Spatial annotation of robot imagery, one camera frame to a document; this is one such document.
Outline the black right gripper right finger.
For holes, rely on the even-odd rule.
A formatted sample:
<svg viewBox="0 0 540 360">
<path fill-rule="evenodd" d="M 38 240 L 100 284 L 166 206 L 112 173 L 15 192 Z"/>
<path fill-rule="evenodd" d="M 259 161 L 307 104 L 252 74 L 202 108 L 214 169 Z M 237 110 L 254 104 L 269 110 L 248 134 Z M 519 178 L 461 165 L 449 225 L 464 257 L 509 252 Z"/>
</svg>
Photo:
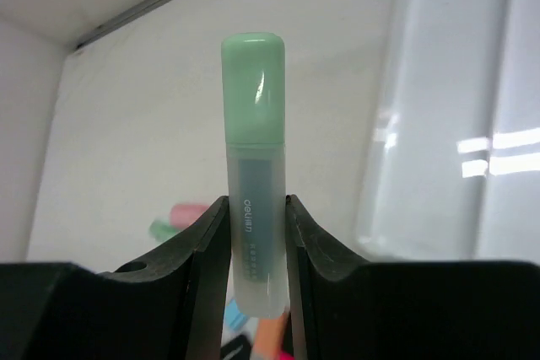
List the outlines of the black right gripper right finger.
<svg viewBox="0 0 540 360">
<path fill-rule="evenodd" d="M 366 261 L 320 226 L 296 195 L 285 208 L 294 357 L 366 359 Z"/>
</svg>

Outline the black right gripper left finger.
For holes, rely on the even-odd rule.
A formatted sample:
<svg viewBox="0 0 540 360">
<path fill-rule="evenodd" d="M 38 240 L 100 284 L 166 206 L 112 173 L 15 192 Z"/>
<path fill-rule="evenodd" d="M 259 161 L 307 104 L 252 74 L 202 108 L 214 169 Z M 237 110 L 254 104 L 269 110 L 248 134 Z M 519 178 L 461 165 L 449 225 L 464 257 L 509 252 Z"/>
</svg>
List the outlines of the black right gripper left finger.
<svg viewBox="0 0 540 360">
<path fill-rule="evenodd" d="M 230 268 L 227 197 L 150 252 L 104 273 L 120 306 L 115 359 L 217 359 Z"/>
</svg>

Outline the pastel orange clear highlighter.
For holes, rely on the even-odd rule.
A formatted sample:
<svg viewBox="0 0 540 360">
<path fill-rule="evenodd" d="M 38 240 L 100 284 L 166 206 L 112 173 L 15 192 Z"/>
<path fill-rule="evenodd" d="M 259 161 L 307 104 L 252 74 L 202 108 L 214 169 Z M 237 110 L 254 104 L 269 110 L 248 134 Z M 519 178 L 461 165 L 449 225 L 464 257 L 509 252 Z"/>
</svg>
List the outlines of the pastel orange clear highlighter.
<svg viewBox="0 0 540 360">
<path fill-rule="evenodd" d="M 251 360 L 278 360 L 281 357 L 289 312 L 275 319 L 260 319 L 251 348 Z"/>
</svg>

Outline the pastel blue clear highlighter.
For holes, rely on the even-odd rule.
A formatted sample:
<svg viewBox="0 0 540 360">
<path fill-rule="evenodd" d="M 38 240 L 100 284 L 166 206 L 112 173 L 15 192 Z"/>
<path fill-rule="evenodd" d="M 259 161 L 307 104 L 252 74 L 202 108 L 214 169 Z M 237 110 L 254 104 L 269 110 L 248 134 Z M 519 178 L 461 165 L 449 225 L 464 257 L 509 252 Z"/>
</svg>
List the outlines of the pastel blue clear highlighter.
<svg viewBox="0 0 540 360">
<path fill-rule="evenodd" d="M 224 308 L 224 324 L 233 332 L 241 330 L 249 317 L 243 314 L 234 298 L 232 298 Z"/>
</svg>

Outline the pastel green clear highlighter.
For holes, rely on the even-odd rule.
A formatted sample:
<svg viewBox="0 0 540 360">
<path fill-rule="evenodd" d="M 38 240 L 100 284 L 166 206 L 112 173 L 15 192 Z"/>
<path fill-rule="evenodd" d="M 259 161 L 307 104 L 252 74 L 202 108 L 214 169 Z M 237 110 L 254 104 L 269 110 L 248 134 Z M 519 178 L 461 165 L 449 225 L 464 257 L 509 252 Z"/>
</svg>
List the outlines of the pastel green clear highlighter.
<svg viewBox="0 0 540 360">
<path fill-rule="evenodd" d="M 287 302 L 284 41 L 232 35 L 221 66 L 235 300 L 243 314 L 275 319 Z"/>
</svg>

